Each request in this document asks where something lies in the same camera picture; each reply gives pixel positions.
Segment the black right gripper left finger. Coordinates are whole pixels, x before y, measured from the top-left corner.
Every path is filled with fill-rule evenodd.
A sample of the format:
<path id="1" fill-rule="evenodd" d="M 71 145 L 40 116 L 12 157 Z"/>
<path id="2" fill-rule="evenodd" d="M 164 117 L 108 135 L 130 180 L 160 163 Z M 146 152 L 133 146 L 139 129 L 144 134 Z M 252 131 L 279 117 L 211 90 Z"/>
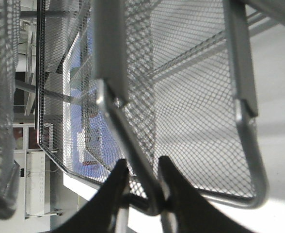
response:
<path id="1" fill-rule="evenodd" d="M 129 170 L 120 159 L 97 193 L 53 233 L 125 233 L 129 215 Z"/>

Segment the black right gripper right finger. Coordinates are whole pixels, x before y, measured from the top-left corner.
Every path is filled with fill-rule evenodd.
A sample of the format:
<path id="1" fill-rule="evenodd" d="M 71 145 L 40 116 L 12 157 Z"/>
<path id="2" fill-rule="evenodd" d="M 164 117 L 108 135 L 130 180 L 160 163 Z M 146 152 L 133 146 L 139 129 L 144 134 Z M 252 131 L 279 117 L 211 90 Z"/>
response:
<path id="1" fill-rule="evenodd" d="M 250 233 L 211 205 L 175 167 L 161 156 L 158 178 L 164 194 L 161 224 L 165 233 Z"/>

